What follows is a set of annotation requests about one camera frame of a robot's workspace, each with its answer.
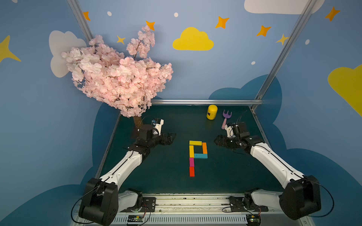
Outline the short yellow block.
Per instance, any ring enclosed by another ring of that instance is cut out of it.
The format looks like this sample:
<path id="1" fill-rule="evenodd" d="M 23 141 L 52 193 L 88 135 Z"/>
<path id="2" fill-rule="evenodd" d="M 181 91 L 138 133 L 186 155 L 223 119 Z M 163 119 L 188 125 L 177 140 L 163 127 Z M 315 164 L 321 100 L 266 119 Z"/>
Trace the short yellow block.
<path id="1" fill-rule="evenodd" d="M 190 146 L 202 146 L 203 142 L 202 141 L 189 141 L 189 145 Z"/>

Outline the orange block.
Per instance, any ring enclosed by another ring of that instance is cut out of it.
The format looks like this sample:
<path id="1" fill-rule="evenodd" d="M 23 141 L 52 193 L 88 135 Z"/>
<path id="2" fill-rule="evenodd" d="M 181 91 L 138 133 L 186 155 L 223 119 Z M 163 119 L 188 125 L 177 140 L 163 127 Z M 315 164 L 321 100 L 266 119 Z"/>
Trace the orange block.
<path id="1" fill-rule="evenodd" d="M 203 143 L 202 143 L 202 151 L 203 151 L 203 154 L 208 154 L 206 142 L 203 142 Z"/>

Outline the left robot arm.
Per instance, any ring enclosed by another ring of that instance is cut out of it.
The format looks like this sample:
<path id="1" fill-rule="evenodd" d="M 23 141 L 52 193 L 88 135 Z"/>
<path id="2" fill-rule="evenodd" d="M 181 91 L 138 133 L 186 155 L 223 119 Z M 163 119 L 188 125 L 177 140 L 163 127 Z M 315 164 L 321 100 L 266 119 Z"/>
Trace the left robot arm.
<path id="1" fill-rule="evenodd" d="M 152 148 L 171 145 L 175 133 L 161 132 L 162 124 L 146 124 L 139 129 L 139 135 L 132 143 L 124 158 L 100 178 L 90 179 L 83 196 L 79 199 L 78 216 L 88 224 L 109 226 L 117 213 L 125 210 L 148 211 L 143 203 L 141 191 L 129 189 L 119 193 L 121 185 L 130 174 L 148 157 Z"/>

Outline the magenta block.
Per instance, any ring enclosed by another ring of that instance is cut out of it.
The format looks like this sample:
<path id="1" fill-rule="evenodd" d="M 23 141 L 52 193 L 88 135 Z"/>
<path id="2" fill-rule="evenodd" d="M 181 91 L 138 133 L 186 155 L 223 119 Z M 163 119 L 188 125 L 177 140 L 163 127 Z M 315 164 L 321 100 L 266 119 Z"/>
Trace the magenta block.
<path id="1" fill-rule="evenodd" d="M 189 158 L 189 166 L 190 167 L 195 167 L 194 158 Z"/>

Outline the long yellow block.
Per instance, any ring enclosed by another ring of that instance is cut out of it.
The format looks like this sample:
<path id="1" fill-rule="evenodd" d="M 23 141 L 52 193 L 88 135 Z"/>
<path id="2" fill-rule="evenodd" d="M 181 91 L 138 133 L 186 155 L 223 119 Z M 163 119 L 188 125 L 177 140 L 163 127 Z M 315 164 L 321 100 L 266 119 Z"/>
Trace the long yellow block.
<path id="1" fill-rule="evenodd" d="M 194 158 L 194 146 L 189 146 L 189 157 Z"/>

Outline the teal block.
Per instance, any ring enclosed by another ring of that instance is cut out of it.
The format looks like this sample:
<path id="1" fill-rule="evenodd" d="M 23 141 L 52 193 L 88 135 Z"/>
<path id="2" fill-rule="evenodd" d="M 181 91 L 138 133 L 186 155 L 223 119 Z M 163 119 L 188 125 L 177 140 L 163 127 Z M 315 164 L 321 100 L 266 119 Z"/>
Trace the teal block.
<path id="1" fill-rule="evenodd" d="M 207 159 L 207 158 L 208 158 L 208 154 L 195 153 L 195 154 L 194 154 L 194 158 L 195 158 L 195 159 Z"/>

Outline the red block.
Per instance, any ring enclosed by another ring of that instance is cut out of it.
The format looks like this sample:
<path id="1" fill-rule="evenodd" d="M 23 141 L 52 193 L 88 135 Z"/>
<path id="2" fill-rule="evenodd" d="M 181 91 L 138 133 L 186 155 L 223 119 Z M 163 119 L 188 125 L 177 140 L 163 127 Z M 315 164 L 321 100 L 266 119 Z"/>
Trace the red block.
<path id="1" fill-rule="evenodd" d="M 195 168 L 194 167 L 189 167 L 189 176 L 195 177 Z"/>

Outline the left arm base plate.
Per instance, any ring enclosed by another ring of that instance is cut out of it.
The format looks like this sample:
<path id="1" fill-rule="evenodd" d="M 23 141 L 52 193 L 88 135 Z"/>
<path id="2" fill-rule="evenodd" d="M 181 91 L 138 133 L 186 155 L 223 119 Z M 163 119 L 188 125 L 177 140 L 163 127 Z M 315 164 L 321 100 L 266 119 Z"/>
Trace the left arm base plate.
<path id="1" fill-rule="evenodd" d="M 120 212 L 155 212 L 156 198 L 155 197 L 143 197 L 142 201 L 138 200 L 134 207 L 127 208 Z"/>

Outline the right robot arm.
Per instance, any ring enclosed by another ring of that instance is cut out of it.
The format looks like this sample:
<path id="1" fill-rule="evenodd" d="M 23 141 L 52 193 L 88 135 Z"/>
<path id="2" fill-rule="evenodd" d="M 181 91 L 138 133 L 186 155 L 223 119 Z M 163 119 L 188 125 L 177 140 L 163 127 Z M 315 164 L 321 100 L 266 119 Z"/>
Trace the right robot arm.
<path id="1" fill-rule="evenodd" d="M 217 146 L 228 149 L 241 148 L 257 159 L 279 181 L 283 192 L 252 189 L 245 193 L 243 207 L 257 211 L 265 206 L 281 210 L 292 220 L 321 210 L 319 181 L 306 176 L 279 157 L 259 136 L 251 136 L 244 122 L 224 123 L 226 135 L 218 135 Z"/>

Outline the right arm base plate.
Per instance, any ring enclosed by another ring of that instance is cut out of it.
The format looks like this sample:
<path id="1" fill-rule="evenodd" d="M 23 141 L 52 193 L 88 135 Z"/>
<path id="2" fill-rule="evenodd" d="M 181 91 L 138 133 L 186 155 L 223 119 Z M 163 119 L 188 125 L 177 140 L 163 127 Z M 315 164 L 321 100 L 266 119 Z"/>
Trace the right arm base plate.
<path id="1" fill-rule="evenodd" d="M 268 212 L 269 209 L 266 206 L 259 206 L 254 203 L 250 196 L 247 197 L 235 197 L 230 196 L 229 198 L 231 211 L 232 212 Z"/>

